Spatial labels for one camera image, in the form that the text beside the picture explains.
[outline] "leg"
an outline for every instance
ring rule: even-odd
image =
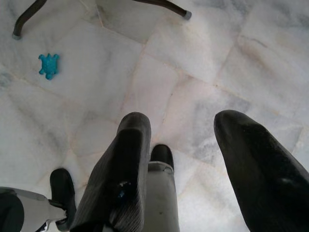
[[[173,157],[165,145],[157,145],[148,165],[143,232],[179,232]]]
[[[51,73],[46,74],[46,79],[51,80],[53,78],[53,75]]]
[[[309,231],[309,173],[301,164],[240,112],[218,113],[214,130],[250,231]]]
[[[76,210],[70,174],[64,169],[53,171],[51,188],[51,200],[30,191],[0,188],[0,231],[41,232],[52,221],[60,231],[68,231]]]
[[[59,55],[58,54],[54,54],[53,58],[59,59]]]
[[[16,21],[13,38],[19,40],[21,38],[21,30],[23,25],[41,9],[47,0],[36,0]]]
[[[144,222],[151,129],[141,113],[125,116],[96,163],[71,232],[140,232]]]
[[[148,3],[148,4],[152,4],[152,5],[165,7],[167,9],[181,15],[182,17],[184,17],[187,20],[189,20],[192,16],[192,13],[190,11],[186,11],[183,8],[181,8],[181,7],[175,5],[174,3],[167,1],[167,0],[133,0],[133,1],[139,1],[139,2],[144,2],[144,3]]]

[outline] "blue plastic turtle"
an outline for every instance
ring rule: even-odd
[[[57,60],[59,59],[58,54],[54,54],[52,57],[49,53],[45,57],[44,55],[40,55],[39,59],[42,61],[42,69],[39,71],[39,74],[46,74],[46,79],[51,80],[55,74],[58,73],[57,69]]]

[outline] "marble floor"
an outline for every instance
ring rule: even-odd
[[[149,117],[152,145],[172,148],[182,232],[248,231],[213,132],[221,110],[265,125],[309,170],[308,0],[173,0],[190,21],[127,0],[53,0],[15,41],[32,2],[0,0],[0,186],[50,197],[62,166],[78,203],[132,111]],[[39,75],[48,52],[60,55],[52,81]]]

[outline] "black metal leg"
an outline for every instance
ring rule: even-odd
[[[182,17],[184,17],[187,20],[189,20],[192,16],[192,13],[190,11],[186,11],[183,8],[181,8],[181,7],[175,5],[174,3],[167,1],[167,0],[133,0],[133,1],[144,2],[144,3],[148,3],[148,4],[152,4],[152,5],[165,7],[167,9],[181,15]]]
[[[19,40],[21,38],[21,30],[23,25],[41,9],[47,0],[36,0],[26,11],[17,19],[13,31],[13,38]]]

